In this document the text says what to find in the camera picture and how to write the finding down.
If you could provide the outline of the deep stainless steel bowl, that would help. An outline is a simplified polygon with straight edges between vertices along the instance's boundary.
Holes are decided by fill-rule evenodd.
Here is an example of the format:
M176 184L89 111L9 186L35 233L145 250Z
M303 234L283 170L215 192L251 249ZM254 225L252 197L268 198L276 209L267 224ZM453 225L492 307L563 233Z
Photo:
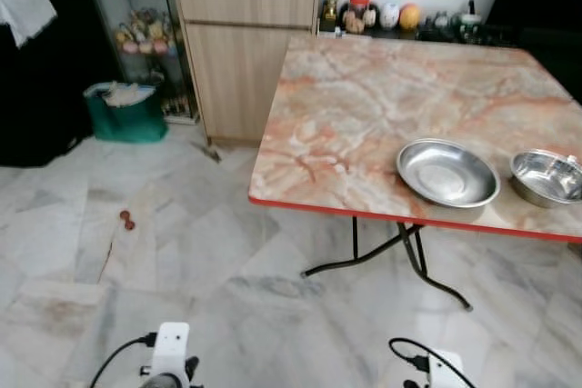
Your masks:
M558 208L582 201L582 164L573 155L527 150L510 161L516 193L540 208Z

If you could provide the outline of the white green ornament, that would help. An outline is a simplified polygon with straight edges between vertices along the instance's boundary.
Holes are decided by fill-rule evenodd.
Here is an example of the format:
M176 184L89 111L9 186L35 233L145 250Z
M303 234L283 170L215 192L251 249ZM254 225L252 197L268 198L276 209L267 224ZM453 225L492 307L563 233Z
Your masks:
M481 43L482 17L477 14L477 2L468 1L468 10L458 18L457 34L463 44L476 45Z

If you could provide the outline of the red-lidded glass jar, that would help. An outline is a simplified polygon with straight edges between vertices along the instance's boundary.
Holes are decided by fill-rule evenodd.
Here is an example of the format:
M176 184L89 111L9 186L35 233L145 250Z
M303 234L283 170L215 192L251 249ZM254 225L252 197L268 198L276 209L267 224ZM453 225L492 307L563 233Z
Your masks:
M364 34L378 26L379 11L371 0L349 0L344 14L345 29L349 34Z

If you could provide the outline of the white lace cloth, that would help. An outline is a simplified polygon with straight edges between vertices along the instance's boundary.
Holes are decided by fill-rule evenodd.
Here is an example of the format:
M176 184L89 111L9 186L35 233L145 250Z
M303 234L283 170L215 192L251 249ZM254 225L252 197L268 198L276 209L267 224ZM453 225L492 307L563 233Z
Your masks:
M18 48L41 34L55 19L50 0L0 0L0 24L8 25Z

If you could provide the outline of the shallow stainless steel plate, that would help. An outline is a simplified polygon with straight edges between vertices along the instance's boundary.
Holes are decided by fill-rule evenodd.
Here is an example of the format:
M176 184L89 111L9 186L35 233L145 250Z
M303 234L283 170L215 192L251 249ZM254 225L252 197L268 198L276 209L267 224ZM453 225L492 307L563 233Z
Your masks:
M500 192L498 173L462 144L412 140L396 155L396 172L416 195L447 208L481 208Z

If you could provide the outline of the white round figurine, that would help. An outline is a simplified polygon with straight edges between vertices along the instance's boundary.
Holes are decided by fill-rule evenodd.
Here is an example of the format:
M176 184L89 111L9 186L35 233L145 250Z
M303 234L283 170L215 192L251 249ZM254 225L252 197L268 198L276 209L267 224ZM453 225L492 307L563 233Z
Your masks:
M402 14L402 6L394 5L394 3L386 3L379 6L379 27L384 30L390 30L398 25L400 14Z

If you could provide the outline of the light wooden cabinet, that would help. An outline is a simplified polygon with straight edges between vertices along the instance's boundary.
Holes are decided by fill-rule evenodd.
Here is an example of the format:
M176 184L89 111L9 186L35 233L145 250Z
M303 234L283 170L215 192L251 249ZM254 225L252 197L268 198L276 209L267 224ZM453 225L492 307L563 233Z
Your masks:
M320 0L176 0L211 144L261 142L286 45L317 28Z

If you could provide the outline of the green laundry bin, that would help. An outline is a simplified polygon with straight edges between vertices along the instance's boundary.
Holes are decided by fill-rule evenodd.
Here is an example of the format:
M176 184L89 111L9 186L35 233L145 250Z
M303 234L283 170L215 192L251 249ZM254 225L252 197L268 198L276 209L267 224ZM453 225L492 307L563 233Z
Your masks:
M156 86L99 82L83 92L93 135L104 142L162 142L169 132Z

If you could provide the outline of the tall black cabinet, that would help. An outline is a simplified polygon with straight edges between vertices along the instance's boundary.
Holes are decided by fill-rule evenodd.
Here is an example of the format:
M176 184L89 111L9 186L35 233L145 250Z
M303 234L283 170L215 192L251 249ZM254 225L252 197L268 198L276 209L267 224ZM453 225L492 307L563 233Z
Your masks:
M50 0L55 19L18 48L0 24L0 167L46 166L91 132L82 93L103 51L93 0Z

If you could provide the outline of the glass display shelf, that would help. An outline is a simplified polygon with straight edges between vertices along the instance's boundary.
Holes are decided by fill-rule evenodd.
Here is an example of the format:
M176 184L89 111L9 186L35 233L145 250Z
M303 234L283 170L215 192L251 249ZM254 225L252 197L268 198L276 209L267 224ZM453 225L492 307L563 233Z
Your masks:
M177 0L96 0L122 79L153 85L171 124L199 122Z

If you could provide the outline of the orange round figurine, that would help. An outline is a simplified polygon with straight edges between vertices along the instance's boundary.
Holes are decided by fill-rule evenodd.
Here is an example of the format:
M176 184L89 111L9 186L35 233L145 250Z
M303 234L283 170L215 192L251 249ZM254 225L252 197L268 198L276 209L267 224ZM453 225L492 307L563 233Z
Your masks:
M407 3L400 7L398 27L404 31L415 31L423 22L423 10L416 3Z

